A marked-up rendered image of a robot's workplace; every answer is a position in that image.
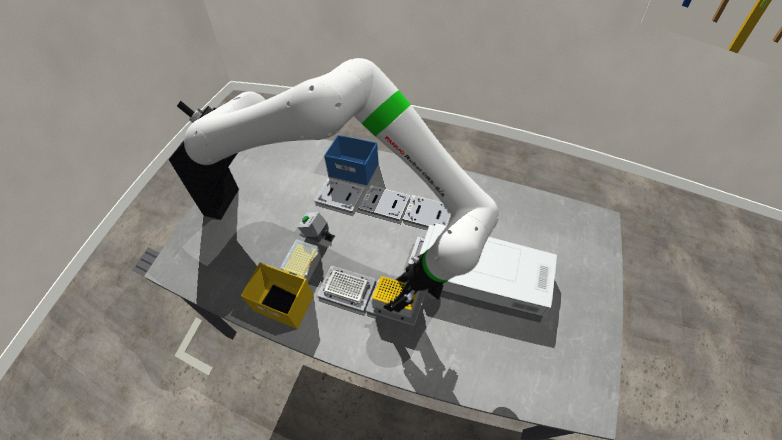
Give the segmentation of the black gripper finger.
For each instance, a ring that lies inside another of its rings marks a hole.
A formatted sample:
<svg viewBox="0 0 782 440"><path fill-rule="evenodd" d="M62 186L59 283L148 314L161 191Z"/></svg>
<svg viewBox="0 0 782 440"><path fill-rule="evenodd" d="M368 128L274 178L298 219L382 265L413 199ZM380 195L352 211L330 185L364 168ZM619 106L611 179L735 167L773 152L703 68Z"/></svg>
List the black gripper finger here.
<svg viewBox="0 0 782 440"><path fill-rule="evenodd" d="M413 265L414 265L414 263L412 263L411 265L407 266L405 268L406 272L404 272L401 276L399 276L395 280L406 283L408 281L408 271L409 271L410 267L413 266Z"/></svg>
<svg viewBox="0 0 782 440"><path fill-rule="evenodd" d="M388 310L388 311L390 311L390 312L391 312L391 311L393 311L393 310L394 310L394 311L396 311L396 312L400 312L400 311L401 311L402 309L404 309L406 306L408 306L409 304L412 304L412 303L413 303L413 301L414 301L414 300L413 300L413 298L412 298L412 296L413 296L413 294L414 294L414 292L415 292L415 291L414 291L414 290L412 290L411 292L409 292L409 291L407 290L407 287L408 287L409 285L410 285L410 283L409 283L409 280L408 280L408 281L407 281L407 283L404 285L404 287L403 287L403 290L402 290L402 291L401 291L401 293L400 293L400 294L399 294L399 295L398 295L398 296L397 296L397 297L394 299L394 301L390 300L390 302L389 302L388 304L386 304L386 305L385 305L383 308L384 308L384 309L386 309L386 310ZM400 298L401 298L401 299L400 299ZM411 298L412 298L412 299L411 299ZM399 299L400 299L400 300L399 300ZM393 304L394 304L394 305L393 305ZM392 309L392 310L391 310L391 309Z"/></svg>

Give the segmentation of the yellow bin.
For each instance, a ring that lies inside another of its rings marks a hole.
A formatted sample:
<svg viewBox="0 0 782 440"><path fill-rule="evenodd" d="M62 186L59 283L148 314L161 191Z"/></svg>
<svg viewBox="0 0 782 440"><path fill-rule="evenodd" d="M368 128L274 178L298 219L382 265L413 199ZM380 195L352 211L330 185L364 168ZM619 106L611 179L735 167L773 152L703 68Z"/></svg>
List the yellow bin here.
<svg viewBox="0 0 782 440"><path fill-rule="evenodd" d="M273 284L297 295L288 314L261 304ZM296 329L299 328L313 296L306 279L263 263L258 264L241 295L253 311Z"/></svg>

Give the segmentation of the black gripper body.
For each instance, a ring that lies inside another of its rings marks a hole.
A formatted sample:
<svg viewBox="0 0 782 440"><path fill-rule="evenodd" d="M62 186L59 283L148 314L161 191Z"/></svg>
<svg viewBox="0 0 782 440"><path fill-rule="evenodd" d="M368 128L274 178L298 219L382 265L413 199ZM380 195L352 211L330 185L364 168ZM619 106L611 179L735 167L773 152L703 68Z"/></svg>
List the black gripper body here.
<svg viewBox="0 0 782 440"><path fill-rule="evenodd" d="M414 291L415 291L415 292L414 292L414 294L416 294L416 293L417 293L417 291L422 291L422 290L427 290L427 289L428 289L428 288L426 288L426 287L422 286L422 285L421 285L421 284L420 284L420 283L417 281L417 279L415 278L415 276L414 276L414 272L413 272L413 266L411 266L411 267L410 267L410 269L409 269L409 271L408 271L408 280L409 280L409 283L410 283L410 285L407 287L407 290L408 290L409 292L411 292L412 290L414 290Z"/></svg>

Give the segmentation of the blue bin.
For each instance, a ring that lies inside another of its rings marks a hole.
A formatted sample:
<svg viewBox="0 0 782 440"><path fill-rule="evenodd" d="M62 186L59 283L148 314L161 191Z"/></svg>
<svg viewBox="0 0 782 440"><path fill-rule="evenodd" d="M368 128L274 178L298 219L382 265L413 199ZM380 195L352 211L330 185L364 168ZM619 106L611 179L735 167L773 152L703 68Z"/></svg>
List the blue bin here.
<svg viewBox="0 0 782 440"><path fill-rule="evenodd" d="M329 177L368 185L379 164L377 142L337 135L324 158Z"/></svg>

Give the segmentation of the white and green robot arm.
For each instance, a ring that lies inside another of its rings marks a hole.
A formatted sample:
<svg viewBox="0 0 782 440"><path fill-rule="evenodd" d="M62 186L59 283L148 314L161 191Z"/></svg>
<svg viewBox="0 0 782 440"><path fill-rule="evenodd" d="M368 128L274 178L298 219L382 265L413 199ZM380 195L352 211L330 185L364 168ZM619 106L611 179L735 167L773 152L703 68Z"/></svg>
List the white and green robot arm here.
<svg viewBox="0 0 782 440"><path fill-rule="evenodd" d="M452 215L435 243L411 256L415 278L429 288L422 292L439 300L443 283L476 267L498 222L498 207L374 63L350 59L264 100L255 92L244 92L214 111L208 106L195 112L180 101L177 107L192 122L184 137L188 156L211 165L258 146L322 140L354 116L428 185Z"/></svg>

